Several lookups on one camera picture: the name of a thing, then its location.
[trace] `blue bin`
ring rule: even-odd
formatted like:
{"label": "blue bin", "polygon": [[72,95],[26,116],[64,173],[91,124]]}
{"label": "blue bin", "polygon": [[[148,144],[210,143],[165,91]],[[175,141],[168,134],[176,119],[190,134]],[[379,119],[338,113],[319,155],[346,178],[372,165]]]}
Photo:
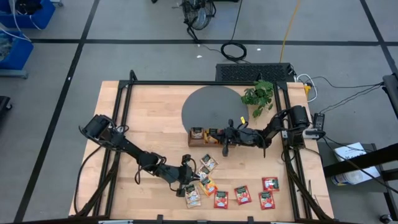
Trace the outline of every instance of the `blue bin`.
{"label": "blue bin", "polygon": [[[32,19],[30,19],[30,15],[19,15],[16,13],[16,20],[19,28],[36,28],[34,24],[37,25],[38,28],[44,29],[49,24],[50,19],[55,11],[55,6],[50,2],[50,0],[32,0],[41,3],[43,6],[42,9],[39,9],[32,15]],[[14,21],[14,16],[12,15],[12,11],[9,5],[8,0],[0,0],[0,11],[6,12],[7,14],[0,14],[0,22],[8,27],[8,28],[16,28]]]}
{"label": "blue bin", "polygon": [[[7,31],[7,32],[9,32],[10,34],[14,34],[18,37],[25,38],[22,35],[22,33],[19,31]],[[12,42],[12,47],[8,56],[4,60],[0,61],[0,69],[22,70],[32,50],[33,50],[32,43],[30,43],[27,40],[21,40],[15,38],[14,41]]]}

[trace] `black floor stripe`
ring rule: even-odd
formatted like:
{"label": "black floor stripe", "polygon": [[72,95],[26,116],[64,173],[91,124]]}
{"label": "black floor stripe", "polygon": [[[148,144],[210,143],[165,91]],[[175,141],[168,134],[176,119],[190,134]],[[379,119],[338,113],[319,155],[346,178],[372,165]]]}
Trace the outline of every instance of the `black floor stripe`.
{"label": "black floor stripe", "polygon": [[[38,44],[79,44],[80,39],[32,39]],[[229,40],[201,40],[203,44],[224,44]],[[282,45],[283,40],[234,40],[246,45]],[[386,46],[398,46],[398,42],[384,42]],[[84,44],[196,44],[193,40],[119,40],[86,39]],[[379,41],[328,41],[328,40],[288,40],[285,45],[298,46],[377,46]]]}
{"label": "black floor stripe", "polygon": [[72,64],[70,65],[70,68],[69,68],[69,71],[68,71],[68,75],[67,75],[67,77],[65,79],[65,83],[63,84],[60,97],[59,97],[57,105],[55,107],[54,114],[53,114],[53,116],[51,118],[51,122],[50,122],[49,128],[48,128],[48,130],[47,130],[47,132],[45,134],[42,147],[40,148],[39,155],[37,156],[37,160],[36,160],[35,166],[33,168],[32,174],[30,175],[30,179],[29,179],[29,181],[27,183],[24,195],[22,196],[21,203],[19,204],[19,208],[18,208],[18,211],[16,213],[14,222],[22,222],[23,219],[24,219],[25,212],[26,212],[27,207],[28,207],[29,202],[30,202],[30,198],[31,198],[31,196],[33,194],[33,191],[35,189],[35,185],[36,185],[37,179],[39,178],[39,174],[40,174],[40,171],[42,169],[45,156],[46,156],[47,151],[49,149],[50,142],[51,142],[52,136],[53,136],[54,131],[55,131],[55,127],[57,126],[58,119],[59,119],[60,114],[61,114],[62,106],[63,106],[63,104],[65,102],[65,98],[67,97],[67,93],[68,93],[68,90],[69,90],[70,83],[73,80],[73,75],[75,73],[76,66],[77,66],[77,64],[79,62],[81,51],[83,50],[84,40],[87,38],[88,31],[89,31],[89,29],[91,27],[91,23],[93,22],[93,18],[94,18],[95,12],[97,10],[99,1],[100,0],[95,0],[94,3],[93,3],[93,6],[91,8],[90,15],[88,16],[85,28],[84,28],[83,33],[81,35],[80,42],[79,42],[78,47],[77,47],[76,52],[75,52],[75,56],[73,57]]}
{"label": "black floor stripe", "polygon": [[32,43],[37,44],[79,44],[80,39],[31,39]]}
{"label": "black floor stripe", "polygon": [[376,21],[374,20],[374,18],[372,16],[372,13],[369,9],[368,4],[366,3],[365,0],[361,0],[361,4],[365,11],[366,16],[368,17],[369,23],[371,24],[374,35],[376,35],[376,38],[381,45],[381,49],[382,49],[383,54],[387,60],[388,65],[390,66],[391,71],[398,73],[396,63],[395,63],[394,59],[391,57],[390,51],[388,50],[388,47],[387,47],[386,43],[384,42],[383,36],[381,35],[379,28],[377,27]]}

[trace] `potted plant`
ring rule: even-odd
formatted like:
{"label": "potted plant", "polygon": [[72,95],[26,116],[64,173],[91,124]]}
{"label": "potted plant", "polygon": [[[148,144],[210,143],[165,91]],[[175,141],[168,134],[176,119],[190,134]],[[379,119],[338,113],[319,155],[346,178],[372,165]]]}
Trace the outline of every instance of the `potted plant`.
{"label": "potted plant", "polygon": [[257,109],[253,111],[253,117],[257,118],[261,115],[265,107],[271,110],[273,96],[274,85],[270,82],[259,80],[254,82],[254,88],[244,90],[244,96],[241,99],[242,103],[246,105],[258,105]]}

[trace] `wooden tabletop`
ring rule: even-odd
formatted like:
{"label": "wooden tabletop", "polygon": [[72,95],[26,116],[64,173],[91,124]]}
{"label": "wooden tabletop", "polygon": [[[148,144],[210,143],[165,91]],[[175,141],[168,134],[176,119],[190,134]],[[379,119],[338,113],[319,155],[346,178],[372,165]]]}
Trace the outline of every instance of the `wooden tabletop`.
{"label": "wooden tabletop", "polygon": [[[200,158],[205,154],[213,156],[220,164],[211,177],[219,190],[229,192],[228,209],[213,208],[214,195],[207,197],[201,190],[201,206],[188,209],[185,199],[176,197],[175,192],[169,189],[169,185],[164,180],[146,172],[142,172],[141,184],[137,185],[134,181],[137,162],[128,154],[122,154],[111,218],[154,220],[157,215],[163,215],[165,220],[245,221],[248,216],[253,216],[255,221],[293,221],[286,168],[280,158],[282,141],[279,135],[266,149],[266,158],[263,158],[262,149],[256,147],[230,148],[228,157],[222,156],[221,148],[188,147],[187,132],[181,119],[182,106],[191,93],[202,87],[197,85],[134,85],[127,117],[130,130],[126,133],[126,137],[142,150],[156,152],[167,157],[167,164],[172,166],[179,166],[184,154],[191,154],[197,163],[200,163]],[[228,86],[240,95],[243,95],[244,90],[249,87]],[[112,117],[117,88],[118,82],[102,83],[95,114]],[[303,85],[288,83],[288,88],[290,104],[305,106],[307,113],[310,114]],[[282,92],[280,92],[280,97],[283,108],[285,104]],[[122,108],[123,103],[118,121],[121,120]],[[249,107],[249,114],[252,114],[252,111],[253,108]],[[275,113],[274,106],[270,111],[263,112],[257,119],[250,117],[249,127],[264,129]],[[228,118],[225,118],[225,123],[227,126]],[[305,145],[309,149],[318,151],[317,142],[314,140],[305,140]],[[96,148],[95,143],[88,141],[84,158]],[[311,180],[313,197],[325,213],[333,217],[319,156],[314,152],[304,150],[300,153],[307,185],[308,180]],[[95,154],[83,169],[78,191],[80,209],[97,188],[103,156],[104,150]],[[278,177],[280,192],[274,193],[275,209],[261,210],[260,208],[258,193],[262,191],[262,177]],[[238,205],[234,188],[242,185],[248,186],[252,202]],[[178,184],[174,183],[172,187],[175,189]],[[104,213],[107,196],[108,190],[105,190],[101,213]],[[300,216],[305,217],[300,193],[297,193],[297,198]]]}

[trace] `round gray mat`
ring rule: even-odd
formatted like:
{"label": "round gray mat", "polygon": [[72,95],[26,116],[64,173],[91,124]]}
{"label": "round gray mat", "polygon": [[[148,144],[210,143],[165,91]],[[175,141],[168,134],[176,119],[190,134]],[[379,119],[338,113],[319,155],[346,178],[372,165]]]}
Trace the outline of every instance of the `round gray mat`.
{"label": "round gray mat", "polygon": [[192,127],[224,129],[228,119],[233,119],[237,127],[242,116],[248,121],[248,107],[238,93],[224,86],[200,88],[182,106],[182,124],[187,132]]}

